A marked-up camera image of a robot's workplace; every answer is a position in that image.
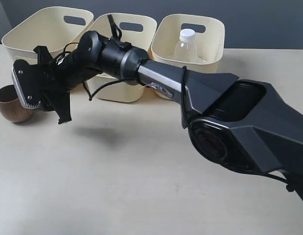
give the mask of basket handle hole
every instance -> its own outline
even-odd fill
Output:
[[[143,32],[143,26],[139,23],[121,22],[120,23],[120,28],[122,30]]]
[[[64,16],[63,17],[64,22],[67,24],[76,24],[76,25],[86,25],[86,20],[80,17],[75,17],[75,16]]]
[[[196,33],[204,33],[206,31],[206,27],[200,24],[191,24],[191,23],[184,23],[181,26],[181,29],[190,28],[194,30]]]

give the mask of table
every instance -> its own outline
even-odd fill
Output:
[[[0,45],[0,87],[12,61]],[[220,71],[273,83],[303,113],[303,50],[226,49]],[[212,164],[180,107],[71,96],[73,121],[0,115],[0,235],[303,235],[303,202],[280,182]]]

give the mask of bottle cap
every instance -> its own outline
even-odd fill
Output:
[[[190,28],[185,28],[180,33],[180,40],[183,43],[190,43],[195,40],[195,35],[196,35],[196,33],[194,30],[192,30]]]

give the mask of wooden cup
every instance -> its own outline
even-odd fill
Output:
[[[22,107],[13,85],[0,89],[0,113],[11,122],[23,122],[32,117],[34,111]]]

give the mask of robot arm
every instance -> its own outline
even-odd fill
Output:
[[[46,47],[35,51],[37,65],[17,60],[12,69],[24,107],[56,111],[61,124],[71,120],[70,90],[98,73],[148,85],[181,105],[182,127],[206,159],[237,173],[283,181],[303,200],[303,115],[272,85],[158,63],[145,50],[95,31],[86,32],[60,62]],[[269,174],[275,170],[286,180]]]

